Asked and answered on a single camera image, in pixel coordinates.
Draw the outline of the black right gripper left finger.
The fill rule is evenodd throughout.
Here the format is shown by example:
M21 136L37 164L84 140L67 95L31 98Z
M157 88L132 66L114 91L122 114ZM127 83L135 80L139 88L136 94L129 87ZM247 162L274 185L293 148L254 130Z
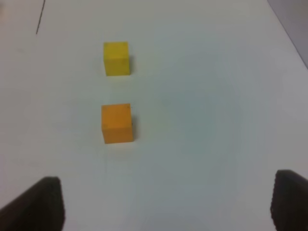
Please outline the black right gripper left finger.
M61 180L44 177L0 209L2 231L61 231L65 206Z

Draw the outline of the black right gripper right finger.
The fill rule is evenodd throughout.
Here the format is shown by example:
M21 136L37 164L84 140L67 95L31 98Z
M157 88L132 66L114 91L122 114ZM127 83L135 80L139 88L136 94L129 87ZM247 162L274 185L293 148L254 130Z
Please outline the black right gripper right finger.
M308 180L292 170L278 170L275 175L270 213L277 231L306 231Z

